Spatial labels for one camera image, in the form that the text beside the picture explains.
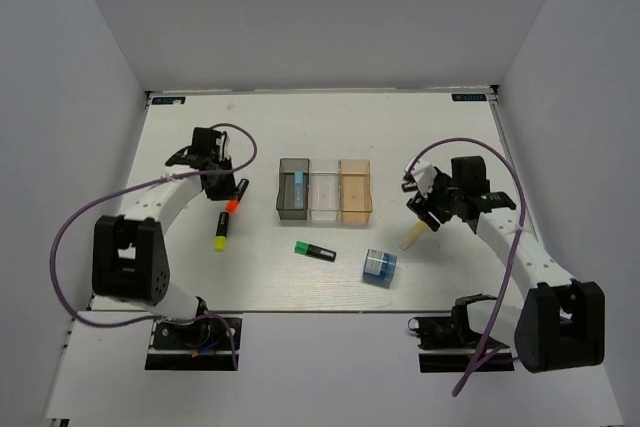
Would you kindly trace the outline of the cream eraser stick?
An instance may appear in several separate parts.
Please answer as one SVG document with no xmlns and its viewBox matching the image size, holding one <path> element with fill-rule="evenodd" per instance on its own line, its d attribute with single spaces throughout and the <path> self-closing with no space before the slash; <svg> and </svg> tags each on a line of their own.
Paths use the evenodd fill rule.
<svg viewBox="0 0 640 427">
<path fill-rule="evenodd" d="M 429 226 L 423 221 L 418 220 L 408 231 L 406 231 L 399 243 L 398 248 L 406 251 L 421 235 L 429 231 Z"/>
</svg>

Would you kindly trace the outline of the blue staple box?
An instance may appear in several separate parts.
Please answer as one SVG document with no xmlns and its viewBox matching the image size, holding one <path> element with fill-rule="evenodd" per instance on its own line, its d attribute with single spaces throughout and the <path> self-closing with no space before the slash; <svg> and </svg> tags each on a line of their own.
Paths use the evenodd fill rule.
<svg viewBox="0 0 640 427">
<path fill-rule="evenodd" d="M 396 255 L 369 249 L 363 264 L 362 281 L 378 287 L 389 288 L 394 277 L 396 265 Z"/>
</svg>

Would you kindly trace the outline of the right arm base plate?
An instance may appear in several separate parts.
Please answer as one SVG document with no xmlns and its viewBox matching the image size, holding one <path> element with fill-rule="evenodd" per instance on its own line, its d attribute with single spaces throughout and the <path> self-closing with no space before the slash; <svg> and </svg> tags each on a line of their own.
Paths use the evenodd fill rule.
<svg viewBox="0 0 640 427">
<path fill-rule="evenodd" d="M 464 373 L 481 340 L 473 331 L 459 333 L 450 316 L 412 317 L 407 329 L 418 340 L 421 373 Z"/>
</svg>

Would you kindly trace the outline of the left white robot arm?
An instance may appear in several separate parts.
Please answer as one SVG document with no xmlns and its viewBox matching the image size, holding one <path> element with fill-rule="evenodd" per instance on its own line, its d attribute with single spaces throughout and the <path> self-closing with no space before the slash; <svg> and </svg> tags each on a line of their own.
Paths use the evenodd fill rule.
<svg viewBox="0 0 640 427">
<path fill-rule="evenodd" d="M 191 144 L 166 162 L 161 182 L 115 216 L 94 227 L 92 288 L 96 295 L 178 320 L 177 334 L 199 346 L 211 334 L 200 299 L 171 281 L 164 236 L 200 194 L 226 201 L 237 192 L 225 131 L 197 127 Z"/>
</svg>

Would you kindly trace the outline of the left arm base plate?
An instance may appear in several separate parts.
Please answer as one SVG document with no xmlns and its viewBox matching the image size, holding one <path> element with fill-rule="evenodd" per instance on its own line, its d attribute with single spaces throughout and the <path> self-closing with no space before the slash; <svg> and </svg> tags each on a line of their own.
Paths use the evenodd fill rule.
<svg viewBox="0 0 640 427">
<path fill-rule="evenodd" d="M 146 371 L 235 371 L 232 345 L 239 361 L 243 319 L 225 317 L 230 331 L 211 319 L 207 327 L 154 323 L 145 361 Z"/>
</svg>

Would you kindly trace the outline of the blue eraser stick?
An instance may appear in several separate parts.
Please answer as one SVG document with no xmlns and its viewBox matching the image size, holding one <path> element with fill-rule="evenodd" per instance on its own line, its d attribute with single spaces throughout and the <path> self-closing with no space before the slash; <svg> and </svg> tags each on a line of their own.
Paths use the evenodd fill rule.
<svg viewBox="0 0 640 427">
<path fill-rule="evenodd" d="M 305 206 L 305 177 L 303 171 L 294 172 L 294 208 L 303 210 Z"/>
</svg>

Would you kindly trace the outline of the green cap highlighter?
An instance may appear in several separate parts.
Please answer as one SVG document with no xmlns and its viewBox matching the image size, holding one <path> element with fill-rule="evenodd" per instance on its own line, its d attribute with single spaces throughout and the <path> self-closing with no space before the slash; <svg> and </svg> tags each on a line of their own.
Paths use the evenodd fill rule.
<svg viewBox="0 0 640 427">
<path fill-rule="evenodd" d="M 336 260 L 336 252 L 324 247 L 316 246 L 302 241 L 297 241 L 294 246 L 294 252 L 306 257 L 334 262 Z"/>
</svg>

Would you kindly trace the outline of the orange cap highlighter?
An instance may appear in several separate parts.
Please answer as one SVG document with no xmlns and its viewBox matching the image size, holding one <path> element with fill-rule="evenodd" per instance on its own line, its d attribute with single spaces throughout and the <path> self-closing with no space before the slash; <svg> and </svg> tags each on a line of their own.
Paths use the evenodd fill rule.
<svg viewBox="0 0 640 427">
<path fill-rule="evenodd" d="M 243 196 L 245 195 L 249 184 L 250 184 L 250 181 L 246 178 L 242 178 L 239 181 L 237 192 L 235 193 L 234 197 L 231 200 L 229 200 L 226 204 L 226 207 L 225 207 L 226 212 L 234 213 L 238 209 L 239 204 Z"/>
</svg>

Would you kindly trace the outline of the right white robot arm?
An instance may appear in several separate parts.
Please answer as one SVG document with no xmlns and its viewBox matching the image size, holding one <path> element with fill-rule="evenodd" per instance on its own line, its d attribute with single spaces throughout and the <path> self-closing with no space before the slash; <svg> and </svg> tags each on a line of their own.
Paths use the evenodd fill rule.
<svg viewBox="0 0 640 427">
<path fill-rule="evenodd" d="M 429 349 L 514 347 L 531 373 L 595 366 L 605 356 L 605 295 L 560 266 L 520 225 L 513 200 L 493 191 L 482 157 L 457 157 L 445 173 L 411 160 L 402 188 L 407 206 L 430 230 L 452 218 L 469 226 L 503 264 L 520 291 L 520 307 L 476 294 L 456 299 L 448 321 L 420 321 Z M 488 324 L 493 327 L 487 340 Z"/>
</svg>

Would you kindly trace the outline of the yellow cap highlighter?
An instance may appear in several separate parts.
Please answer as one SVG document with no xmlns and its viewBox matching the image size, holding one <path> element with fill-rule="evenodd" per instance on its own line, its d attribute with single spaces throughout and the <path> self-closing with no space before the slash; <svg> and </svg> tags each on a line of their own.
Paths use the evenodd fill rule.
<svg viewBox="0 0 640 427">
<path fill-rule="evenodd" d="M 214 250 L 216 252 L 224 252 L 226 249 L 229 219 L 230 214 L 228 212 L 223 211 L 219 214 L 214 240 Z"/>
</svg>

